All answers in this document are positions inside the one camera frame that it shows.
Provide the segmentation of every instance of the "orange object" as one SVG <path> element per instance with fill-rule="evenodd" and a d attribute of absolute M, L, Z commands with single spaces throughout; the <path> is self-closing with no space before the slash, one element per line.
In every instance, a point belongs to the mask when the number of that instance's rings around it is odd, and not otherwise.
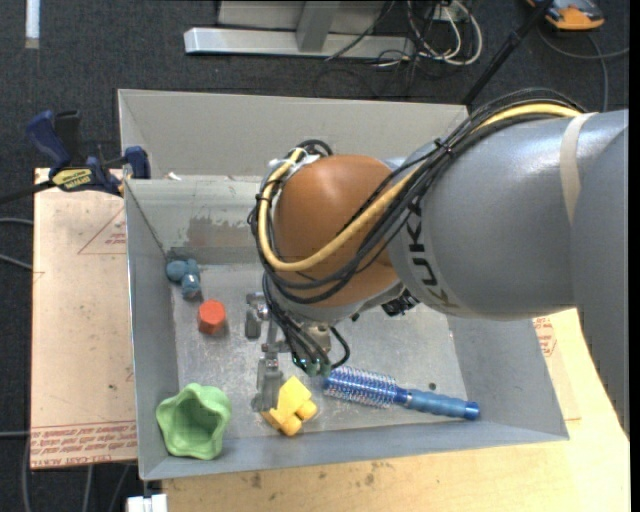
<path fill-rule="evenodd" d="M 226 318 L 222 302 L 206 300 L 198 309 L 198 330 L 204 334 L 214 334 L 222 328 Z"/>
<path fill-rule="evenodd" d="M 359 211 L 378 185 L 389 176 L 390 169 L 375 158 L 362 155 L 333 155 L 305 165 L 282 189 L 275 206 L 273 233 L 278 254 L 285 261 L 305 259 L 340 233 Z M 345 265 L 358 251 L 367 231 L 378 221 L 370 221 L 324 261 L 305 271 L 306 276 L 321 279 Z M 384 242 L 365 258 L 359 272 L 334 296 L 314 306 L 335 307 L 356 304 L 389 289 L 398 281 Z M 297 273 L 279 272 L 290 281 L 306 282 Z M 315 290 L 290 289 L 298 297 L 309 297 Z"/>

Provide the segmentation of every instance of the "clamp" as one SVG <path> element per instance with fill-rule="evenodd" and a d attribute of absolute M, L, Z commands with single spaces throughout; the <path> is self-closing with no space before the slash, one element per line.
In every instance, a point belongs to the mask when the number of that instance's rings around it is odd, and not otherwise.
<path fill-rule="evenodd" d="M 64 112 L 55 119 L 60 121 L 60 125 L 64 127 L 60 130 L 63 134 L 62 138 L 54 127 L 54 115 L 50 110 L 36 115 L 29 121 L 26 129 L 26 135 L 36 149 L 53 160 L 53 165 L 49 170 L 49 179 L 0 197 L 0 204 L 53 187 L 58 187 L 65 192 L 94 190 L 122 196 L 124 179 L 151 178 L 151 167 L 147 154 L 140 146 L 127 148 L 124 155 L 109 162 L 103 162 L 102 158 L 89 156 L 84 165 L 71 165 L 72 155 L 75 154 L 76 149 L 75 139 L 77 139 L 80 115 L 78 112 Z M 122 180 L 111 174 L 109 168 L 112 165 L 124 165 Z"/>

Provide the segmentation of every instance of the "orange cube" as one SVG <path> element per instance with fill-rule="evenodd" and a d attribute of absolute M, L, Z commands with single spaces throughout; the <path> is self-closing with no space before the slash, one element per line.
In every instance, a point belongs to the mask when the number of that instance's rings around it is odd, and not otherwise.
<path fill-rule="evenodd" d="M 222 302 L 206 300 L 198 309 L 198 330 L 204 334 L 214 334 L 224 326 L 226 318 Z"/>

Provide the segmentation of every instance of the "cardboard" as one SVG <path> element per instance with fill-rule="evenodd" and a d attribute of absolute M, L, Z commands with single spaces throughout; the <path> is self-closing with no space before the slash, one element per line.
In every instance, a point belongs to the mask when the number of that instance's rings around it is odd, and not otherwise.
<path fill-rule="evenodd" d="M 31 469 L 137 456 L 122 198 L 34 200 Z"/>

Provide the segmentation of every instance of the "yellow cable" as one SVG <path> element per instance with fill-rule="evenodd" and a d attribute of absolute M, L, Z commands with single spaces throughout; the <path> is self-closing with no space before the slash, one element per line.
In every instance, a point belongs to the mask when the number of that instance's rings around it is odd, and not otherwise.
<path fill-rule="evenodd" d="M 504 112 L 500 112 L 493 117 L 487 119 L 484 123 L 474 129 L 477 130 L 480 127 L 487 126 L 489 124 L 495 123 L 497 121 L 502 121 L 503 119 L 509 119 L 511 117 L 526 115 L 526 114 L 550 114 L 559 117 L 575 117 L 580 114 L 577 110 L 563 107 L 560 105 L 555 105 L 551 103 L 535 103 L 531 105 L 523 105 L 520 107 L 514 107 Z M 296 150 L 292 155 L 291 159 L 295 160 L 298 158 L 302 150 Z M 317 265 L 318 263 L 324 261 L 329 256 L 334 254 L 338 249 L 340 249 L 347 241 L 357 233 L 362 226 L 373 216 L 378 215 L 381 210 L 386 208 L 393 199 L 395 199 L 404 185 L 409 181 L 409 178 L 415 172 L 415 169 L 408 173 L 404 178 L 402 178 L 398 183 L 396 183 L 393 187 L 391 187 L 387 192 L 382 194 L 373 204 L 371 204 L 354 222 L 352 222 L 342 233 L 340 233 L 336 238 L 327 243 L 324 247 L 322 247 L 319 251 L 312 254 L 311 256 L 305 258 L 304 260 L 295 261 L 291 263 L 287 263 L 282 261 L 276 256 L 276 254 L 271 250 L 271 247 L 268 243 L 267 236 L 267 215 L 269 211 L 269 202 L 271 201 L 271 192 L 275 186 L 274 182 L 278 180 L 282 175 L 284 175 L 289 168 L 291 167 L 291 162 L 287 161 L 278 169 L 276 169 L 273 174 L 267 180 L 267 185 L 265 186 L 262 197 L 265 200 L 260 202 L 258 206 L 258 241 L 260 243 L 260 248 L 264 254 L 265 259 L 271 265 L 271 267 L 275 271 L 281 272 L 301 272 L 304 270 L 308 270 L 309 268 Z"/>
<path fill-rule="evenodd" d="M 558 117 L 575 117 L 580 115 L 580 112 L 575 109 L 563 107 L 561 105 L 555 105 L 553 103 L 534 103 L 532 105 L 522 105 L 520 107 L 510 108 L 508 110 L 505 110 L 504 112 L 496 114 L 493 117 L 490 117 L 484 123 L 475 128 L 474 131 L 484 126 L 493 124 L 497 121 L 502 121 L 504 119 L 510 119 L 515 116 L 526 114 L 550 114 Z"/>

